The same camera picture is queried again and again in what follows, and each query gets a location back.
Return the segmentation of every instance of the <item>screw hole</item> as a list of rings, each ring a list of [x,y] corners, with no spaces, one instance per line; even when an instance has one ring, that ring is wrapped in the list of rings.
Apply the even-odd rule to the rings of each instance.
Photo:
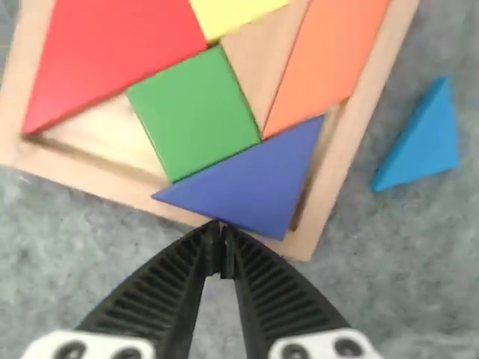
[[[82,342],[71,342],[57,351],[55,359],[82,359],[86,349]]]
[[[141,353],[134,348],[123,349],[113,359],[141,359]]]
[[[309,359],[309,354],[303,346],[290,344],[283,348],[283,359]]]
[[[335,349],[339,356],[345,358],[357,358],[360,357],[363,352],[357,342],[348,338],[336,340]]]

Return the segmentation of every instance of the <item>blue triangle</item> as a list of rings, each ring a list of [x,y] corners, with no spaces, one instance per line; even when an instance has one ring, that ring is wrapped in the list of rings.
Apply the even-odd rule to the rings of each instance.
[[[293,127],[156,193],[156,200],[283,239],[322,117]]]
[[[451,80],[434,81],[371,183],[373,191],[438,174],[459,165]]]

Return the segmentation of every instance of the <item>wooden tray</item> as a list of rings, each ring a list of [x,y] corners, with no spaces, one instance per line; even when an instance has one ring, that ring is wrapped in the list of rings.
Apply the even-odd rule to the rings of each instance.
[[[260,238],[281,255],[297,260],[311,258],[418,3],[419,0],[391,0],[354,94],[327,114],[292,230],[282,242]],[[69,146],[48,135],[28,141],[19,136],[53,4],[54,0],[22,2],[0,92],[0,164],[174,221],[203,224],[208,218],[150,199],[152,193],[168,185],[161,168],[149,157],[151,153],[144,153],[141,168],[135,168],[135,156],[142,149],[134,149],[137,152],[130,153],[131,158],[123,156],[121,162],[116,162],[121,149],[102,145],[108,139],[95,137],[88,128],[89,123],[98,126],[94,116],[100,116],[106,123],[114,120],[119,135],[144,136],[128,129],[131,122],[122,122],[132,116],[124,107],[123,95],[101,105],[100,110],[94,109],[93,114],[80,114],[91,117],[86,118],[81,135],[75,132],[70,138]],[[72,146],[76,141],[83,146]],[[79,150],[85,148],[85,143],[95,150]]]

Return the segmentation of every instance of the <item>yellow tangram piece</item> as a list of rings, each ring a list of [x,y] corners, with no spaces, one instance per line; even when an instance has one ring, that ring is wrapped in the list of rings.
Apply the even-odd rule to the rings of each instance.
[[[190,0],[208,42],[287,5],[288,0]]]

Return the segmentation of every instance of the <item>wooden frame border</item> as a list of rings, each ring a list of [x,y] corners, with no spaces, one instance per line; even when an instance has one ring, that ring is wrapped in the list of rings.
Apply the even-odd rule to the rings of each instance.
[[[208,218],[151,200],[150,195],[157,190],[152,179],[122,171],[91,156],[19,136],[48,23],[45,9],[51,8],[53,2],[22,2],[0,93],[0,164],[174,221],[192,226],[203,224]],[[290,231],[282,242],[261,239],[278,253],[297,260],[311,258],[418,3],[419,0],[391,0],[354,94],[326,118],[295,217],[296,230]]]

